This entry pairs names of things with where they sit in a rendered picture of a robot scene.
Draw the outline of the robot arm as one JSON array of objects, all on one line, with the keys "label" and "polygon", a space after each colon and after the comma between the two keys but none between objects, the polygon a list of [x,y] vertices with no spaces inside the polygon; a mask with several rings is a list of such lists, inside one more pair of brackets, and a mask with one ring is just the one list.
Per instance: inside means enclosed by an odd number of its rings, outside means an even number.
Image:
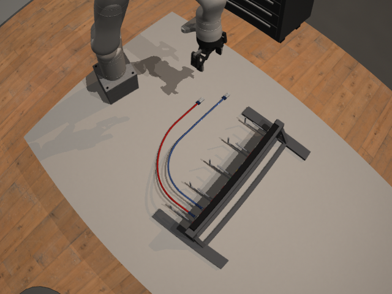
[{"label": "robot arm", "polygon": [[[196,17],[182,25],[181,32],[196,32],[198,39],[215,42],[222,36],[221,14],[227,0],[196,0],[201,6]],[[94,0],[91,49],[96,54],[104,78],[120,79],[126,71],[121,25],[129,0]]]}]

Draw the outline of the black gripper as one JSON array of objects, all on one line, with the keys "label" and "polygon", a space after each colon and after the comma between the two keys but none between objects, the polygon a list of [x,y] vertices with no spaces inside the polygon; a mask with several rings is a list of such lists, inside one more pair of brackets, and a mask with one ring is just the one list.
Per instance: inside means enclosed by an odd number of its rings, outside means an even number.
[{"label": "black gripper", "polygon": [[[198,51],[197,52],[192,52],[191,53],[191,62],[190,64],[192,66],[194,66],[195,68],[197,68],[197,70],[199,70],[200,72],[204,71],[204,62],[205,60],[208,59],[209,55],[212,53],[212,51],[215,50],[216,48],[216,53],[221,55],[222,54],[222,47],[224,46],[224,43],[227,43],[227,35],[226,32],[222,31],[222,36],[219,40],[215,41],[215,42],[204,42],[201,41],[200,39],[197,38],[197,43],[199,45]],[[213,48],[215,47],[215,48]],[[203,55],[200,54],[204,54],[206,55],[205,57]],[[202,61],[200,62],[200,58],[202,59]]]}]

